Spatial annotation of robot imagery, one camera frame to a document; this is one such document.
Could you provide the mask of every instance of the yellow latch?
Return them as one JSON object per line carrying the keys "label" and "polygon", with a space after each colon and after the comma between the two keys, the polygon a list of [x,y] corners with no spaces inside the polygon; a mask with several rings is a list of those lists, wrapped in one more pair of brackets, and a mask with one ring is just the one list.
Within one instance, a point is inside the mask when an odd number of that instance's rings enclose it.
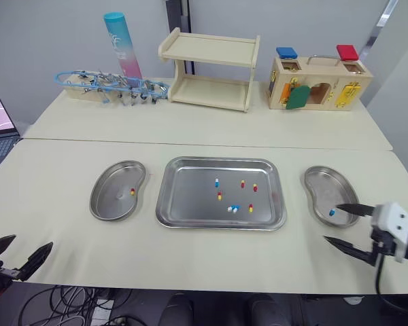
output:
{"label": "yellow latch", "polygon": [[288,101],[288,98],[290,97],[290,93],[292,92],[293,88],[298,87],[298,86],[299,86],[298,78],[296,77],[293,77],[290,80],[290,84],[289,83],[284,84],[283,91],[281,93],[281,97],[279,98],[279,102],[285,105]]}
{"label": "yellow latch", "polygon": [[361,91],[361,86],[357,82],[349,83],[341,91],[339,98],[335,101],[336,107],[344,107],[352,102],[355,96]]}

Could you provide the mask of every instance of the black cable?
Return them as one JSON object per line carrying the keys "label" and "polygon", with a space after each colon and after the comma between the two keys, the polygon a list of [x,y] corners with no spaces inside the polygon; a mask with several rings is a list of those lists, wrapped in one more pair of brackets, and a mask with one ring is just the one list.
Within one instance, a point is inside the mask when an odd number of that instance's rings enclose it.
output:
{"label": "black cable", "polygon": [[32,296],[26,301],[26,303],[24,304],[24,306],[22,307],[22,309],[21,309],[21,311],[20,311],[20,315],[18,316],[18,326],[22,326],[22,316],[23,316],[24,310],[26,309],[26,307],[27,307],[27,305],[29,304],[29,302],[32,301],[33,299],[35,299],[38,295],[41,295],[42,293],[45,293],[45,292],[48,292],[48,291],[51,291],[51,290],[53,290],[54,288],[55,288],[55,287],[51,287],[51,288],[49,288],[49,289],[42,290],[42,291],[40,291],[40,292],[38,292],[38,293],[32,295]]}
{"label": "black cable", "polygon": [[19,317],[18,317],[18,326],[22,326],[22,317],[23,317],[23,315],[24,315],[24,311],[25,311],[25,309],[26,309],[26,307],[27,307],[27,305],[29,304],[29,302],[31,301],[31,300],[33,300],[35,297],[37,297],[38,295],[41,295],[42,293],[45,293],[45,292],[48,292],[48,291],[51,291],[51,294],[50,294],[50,308],[51,308],[51,311],[53,312],[53,313],[56,313],[57,315],[56,316],[54,316],[54,315],[52,315],[51,317],[48,317],[48,318],[44,318],[44,319],[42,319],[42,320],[40,320],[40,321],[35,321],[34,323],[30,323],[30,324],[27,324],[27,325],[30,325],[30,326],[35,326],[35,325],[38,325],[38,324],[40,324],[40,323],[44,323],[44,322],[50,322],[50,321],[52,321],[52,320],[54,320],[54,319],[57,319],[57,318],[61,318],[62,316],[69,316],[69,314],[71,314],[71,313],[79,313],[79,312],[81,312],[82,314],[83,314],[83,312],[85,311],[85,310],[90,310],[91,309],[91,307],[90,306],[88,306],[87,308],[85,308],[84,306],[85,306],[85,304],[82,304],[78,309],[76,309],[76,310],[71,310],[71,311],[69,311],[68,313],[64,313],[64,312],[60,312],[60,311],[57,311],[57,310],[55,310],[54,309],[54,306],[52,305],[52,294],[54,293],[54,291],[57,289],[57,288],[59,288],[59,286],[58,285],[55,285],[54,287],[51,287],[51,288],[49,288],[49,289],[45,289],[45,290],[43,290],[43,291],[40,291],[40,292],[38,292],[38,293],[36,293],[35,295],[33,295],[32,297],[30,297],[29,298],[29,300],[27,300],[26,301],[26,303],[24,304],[24,306],[22,307],[22,310],[21,310],[21,312],[20,312],[20,315],[19,315]]}
{"label": "black cable", "polygon": [[376,294],[378,294],[379,298],[389,307],[400,311],[404,314],[408,314],[408,309],[402,308],[400,306],[397,306],[396,304],[393,304],[392,302],[388,301],[386,298],[384,298],[381,294],[381,291],[379,290],[379,282],[381,280],[381,273],[382,273],[382,267],[384,266],[384,258],[385,256],[381,254],[381,257],[379,258],[379,264],[378,264],[378,269],[376,271],[376,277],[375,277],[375,290]]}
{"label": "black cable", "polygon": [[138,322],[139,324],[141,324],[142,326],[147,326],[147,324],[145,324],[144,321],[141,320],[139,317],[131,316],[131,315],[129,315],[129,314],[125,314],[125,315],[123,315],[123,316],[114,317],[114,318],[108,320],[108,321],[106,322],[106,324],[103,324],[103,326],[112,325],[111,323],[114,322],[116,319],[119,319],[119,318],[125,318],[126,320],[131,319],[132,321],[137,321],[137,322]]}
{"label": "black cable", "polygon": [[[42,320],[39,321],[35,321],[34,323],[27,323],[25,325],[29,325],[29,326],[36,326],[39,325],[40,323],[49,323],[50,321],[57,319],[57,318],[61,318],[63,316],[69,318],[70,314],[74,314],[76,313],[76,316],[80,315],[82,316],[86,322],[88,322],[90,316],[91,316],[91,312],[95,309],[95,308],[101,308],[101,309],[105,309],[105,310],[115,310],[121,306],[123,306],[124,304],[126,304],[128,302],[128,300],[130,299],[130,296],[133,292],[133,289],[129,290],[129,294],[126,296],[125,300],[123,300],[120,304],[118,305],[112,305],[112,308],[104,308],[102,307],[102,305],[104,305],[106,302],[112,300],[112,299],[116,299],[116,297],[118,296],[120,291],[117,290],[113,290],[112,292],[109,293],[109,297],[106,301],[104,301],[102,304],[97,304],[96,301],[96,297],[100,294],[100,292],[102,292],[101,289],[93,289],[93,288],[85,288],[82,287],[83,290],[86,292],[88,298],[84,300],[84,302],[80,305],[73,305],[73,302],[67,302],[67,292],[63,292],[64,289],[70,289],[70,287],[66,287],[66,286],[62,286],[62,285],[55,285],[51,288],[48,289],[44,289],[38,293],[36,293],[35,295],[32,295],[25,303],[24,306],[22,307],[21,311],[20,311],[20,315],[18,316],[18,326],[23,326],[22,324],[22,318],[24,316],[24,312],[27,308],[27,306],[29,305],[29,303],[35,299],[38,295],[41,295],[42,293],[46,293],[50,291],[50,295],[49,295],[49,305],[50,305],[50,309],[51,309],[51,313],[52,316],[48,317],[48,318],[44,318]],[[59,290],[59,297],[60,297],[60,301],[56,303],[56,305],[53,304],[53,296],[54,293],[56,292],[56,290]],[[66,308],[71,308],[71,310],[69,310],[68,312],[63,312],[63,311],[59,311],[57,310],[57,308],[63,305]],[[137,317],[133,317],[133,316],[128,316],[127,318],[130,319],[135,319],[136,321],[140,322],[142,325],[146,326],[145,323],[143,323],[142,321],[140,321],[139,319],[137,319]]]}

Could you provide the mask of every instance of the floor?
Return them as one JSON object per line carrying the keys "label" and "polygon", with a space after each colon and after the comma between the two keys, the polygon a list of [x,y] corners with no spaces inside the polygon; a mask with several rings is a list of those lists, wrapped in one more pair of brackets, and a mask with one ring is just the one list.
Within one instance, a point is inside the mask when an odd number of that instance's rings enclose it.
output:
{"label": "floor", "polygon": [[[51,285],[35,283],[14,283],[0,297],[0,326],[17,326],[18,315],[24,303],[34,294]],[[115,309],[111,317],[133,314],[147,326],[157,326],[158,320],[169,298],[178,291],[133,290],[126,303]],[[123,302],[128,290],[118,292],[117,302]],[[184,292],[194,305],[194,325],[196,326],[246,326],[243,307],[251,293],[229,293],[210,291]],[[408,325],[408,316],[386,308],[375,295],[365,296],[359,305],[347,304],[341,296],[317,296],[295,294],[271,294],[280,305],[291,325],[331,326],[368,325],[389,326]],[[40,295],[24,311],[21,325],[32,325],[35,321],[49,317],[49,295]],[[408,304],[408,296],[401,297],[401,304]],[[75,319],[62,325],[80,326]],[[44,326],[58,325],[58,320]],[[132,326],[141,326],[138,322]]]}

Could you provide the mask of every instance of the wooden lock box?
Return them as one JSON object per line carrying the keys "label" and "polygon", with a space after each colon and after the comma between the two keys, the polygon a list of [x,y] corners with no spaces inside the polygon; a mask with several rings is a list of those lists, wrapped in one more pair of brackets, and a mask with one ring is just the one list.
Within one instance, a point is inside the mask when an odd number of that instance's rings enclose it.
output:
{"label": "wooden lock box", "polygon": [[273,61],[267,90],[270,109],[349,111],[373,78],[359,60],[293,57],[280,55]]}

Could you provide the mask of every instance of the kidney-shaped metal dish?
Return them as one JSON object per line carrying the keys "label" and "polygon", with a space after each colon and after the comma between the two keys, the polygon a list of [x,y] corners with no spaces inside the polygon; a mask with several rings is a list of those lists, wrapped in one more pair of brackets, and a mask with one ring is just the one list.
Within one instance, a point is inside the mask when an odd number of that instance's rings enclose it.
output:
{"label": "kidney-shaped metal dish", "polygon": [[358,197],[346,178],[327,166],[312,166],[304,174],[305,185],[311,194],[312,205],[316,217],[326,225],[347,228],[354,225],[359,216],[330,210],[338,204],[358,204]]}
{"label": "kidney-shaped metal dish", "polygon": [[276,230],[286,209],[277,168],[269,161],[180,157],[166,166],[156,216],[177,228]]}
{"label": "kidney-shaped metal dish", "polygon": [[90,212],[104,221],[129,216],[136,209],[137,195],[145,173],[145,167],[136,161],[123,161],[110,166],[95,183],[90,195]]}

